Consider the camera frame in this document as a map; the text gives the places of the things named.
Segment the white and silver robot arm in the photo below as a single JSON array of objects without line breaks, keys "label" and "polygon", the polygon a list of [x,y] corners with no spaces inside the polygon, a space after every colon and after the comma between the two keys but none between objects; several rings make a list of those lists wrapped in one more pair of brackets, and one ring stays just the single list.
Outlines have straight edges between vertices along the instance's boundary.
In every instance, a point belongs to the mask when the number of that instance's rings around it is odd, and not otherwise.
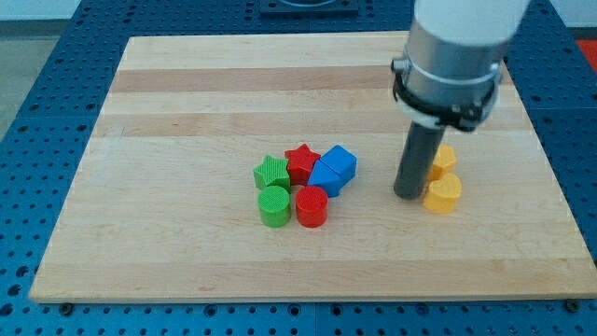
[{"label": "white and silver robot arm", "polygon": [[407,44],[392,60],[394,96],[427,129],[474,131],[489,117],[500,66],[529,0],[416,0]]}]

